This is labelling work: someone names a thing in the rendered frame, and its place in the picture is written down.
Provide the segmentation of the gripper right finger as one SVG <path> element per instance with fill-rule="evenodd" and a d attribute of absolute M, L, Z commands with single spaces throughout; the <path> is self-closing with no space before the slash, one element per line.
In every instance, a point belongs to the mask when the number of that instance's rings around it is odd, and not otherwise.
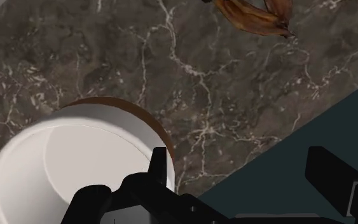
<path fill-rule="evenodd" d="M 344 217 L 358 224 L 358 170 L 322 146 L 311 146 L 306 159 L 308 182 Z"/>

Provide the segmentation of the white cup with brown outside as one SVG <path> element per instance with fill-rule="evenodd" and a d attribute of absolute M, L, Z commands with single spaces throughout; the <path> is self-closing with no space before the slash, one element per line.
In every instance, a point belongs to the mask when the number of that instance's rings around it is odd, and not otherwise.
<path fill-rule="evenodd" d="M 114 97 L 72 102 L 34 122 L 0 152 L 0 224 L 60 224 L 87 185 L 117 190 L 167 149 L 168 189 L 175 188 L 174 147 L 145 109 Z"/>

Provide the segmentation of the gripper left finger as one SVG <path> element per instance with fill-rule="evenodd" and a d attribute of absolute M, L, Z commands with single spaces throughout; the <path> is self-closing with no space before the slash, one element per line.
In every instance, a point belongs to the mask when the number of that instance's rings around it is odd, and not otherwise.
<path fill-rule="evenodd" d="M 72 198 L 60 224 L 100 224 L 110 211 L 142 206 L 159 224 L 228 224 L 228 218 L 192 195 L 177 195 L 166 187 L 166 147 L 153 149 L 147 172 L 130 174 L 116 191 L 89 185 Z"/>

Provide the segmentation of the brown overripe banana bunch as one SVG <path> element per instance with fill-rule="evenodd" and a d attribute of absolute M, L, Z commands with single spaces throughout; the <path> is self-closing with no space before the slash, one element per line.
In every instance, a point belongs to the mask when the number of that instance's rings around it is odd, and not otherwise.
<path fill-rule="evenodd" d="M 262 36 L 277 35 L 291 38 L 289 22 L 293 0 L 263 0 L 266 10 L 246 0 L 202 0 L 214 3 L 217 9 L 237 28 Z"/>

